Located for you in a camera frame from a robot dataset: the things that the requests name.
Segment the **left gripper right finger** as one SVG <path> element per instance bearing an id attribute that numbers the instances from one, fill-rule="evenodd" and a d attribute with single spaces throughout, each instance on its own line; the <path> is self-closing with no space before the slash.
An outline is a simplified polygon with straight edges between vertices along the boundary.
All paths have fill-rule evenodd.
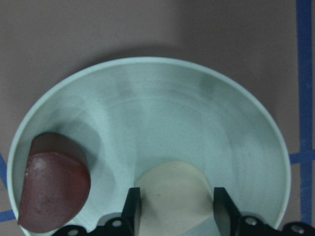
<path id="1" fill-rule="evenodd" d="M 214 188 L 214 219 L 220 233 L 235 233 L 241 213 L 223 187 Z"/>

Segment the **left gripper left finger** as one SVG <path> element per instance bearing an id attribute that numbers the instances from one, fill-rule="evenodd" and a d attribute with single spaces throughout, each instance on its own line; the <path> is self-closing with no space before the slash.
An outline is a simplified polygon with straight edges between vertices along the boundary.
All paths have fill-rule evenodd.
<path id="1" fill-rule="evenodd" d="M 139 187 L 133 187 L 128 190 L 122 218 L 129 223 L 134 236 L 139 235 L 141 218 L 141 192 Z"/>

